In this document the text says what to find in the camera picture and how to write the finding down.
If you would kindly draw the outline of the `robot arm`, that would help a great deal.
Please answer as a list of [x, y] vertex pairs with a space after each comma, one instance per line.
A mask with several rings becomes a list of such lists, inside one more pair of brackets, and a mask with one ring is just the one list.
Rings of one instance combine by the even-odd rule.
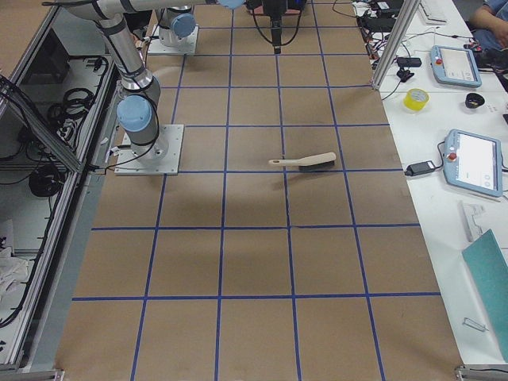
[[167, 47], [177, 46], [196, 28], [192, 6], [169, 7], [156, 10], [159, 40]]
[[301, 10], [304, 1], [53, 1], [43, 2], [43, 6], [59, 6], [78, 18], [93, 21], [110, 50], [121, 74], [121, 85], [130, 94], [147, 91], [148, 96], [157, 102], [160, 96], [160, 85], [156, 83], [150, 70], [148, 70], [137, 51], [131, 33], [125, 20], [125, 15], [142, 11], [177, 8], [196, 5], [220, 5], [229, 10], [247, 6], [254, 10], [261, 6], [263, 13], [271, 18], [271, 27], [274, 30], [275, 41], [272, 43], [275, 53], [280, 53], [282, 43], [280, 32], [282, 16], [289, 9]]

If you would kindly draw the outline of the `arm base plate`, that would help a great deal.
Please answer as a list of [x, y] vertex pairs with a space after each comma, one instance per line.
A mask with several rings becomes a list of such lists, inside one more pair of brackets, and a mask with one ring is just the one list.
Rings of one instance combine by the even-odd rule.
[[199, 26], [187, 37], [178, 38], [170, 32], [168, 38], [159, 38], [159, 27], [154, 26], [150, 36], [152, 40], [148, 47], [148, 54], [152, 56], [185, 56], [194, 55], [197, 48]]
[[117, 175], [178, 175], [184, 125], [161, 125], [153, 147], [131, 145], [124, 133], [122, 144], [128, 148], [118, 153]]

